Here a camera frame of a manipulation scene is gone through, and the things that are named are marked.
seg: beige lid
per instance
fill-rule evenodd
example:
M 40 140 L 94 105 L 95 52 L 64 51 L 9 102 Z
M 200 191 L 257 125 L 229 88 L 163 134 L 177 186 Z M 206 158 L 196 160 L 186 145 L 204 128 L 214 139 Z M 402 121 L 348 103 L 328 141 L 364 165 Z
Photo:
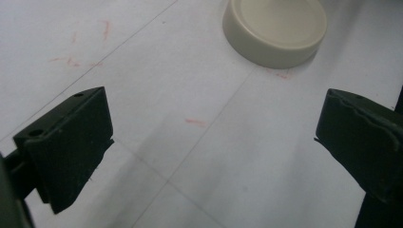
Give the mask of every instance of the beige lid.
M 222 27 L 246 59 L 270 68 L 295 67 L 317 50 L 327 21 L 317 0 L 229 0 Z

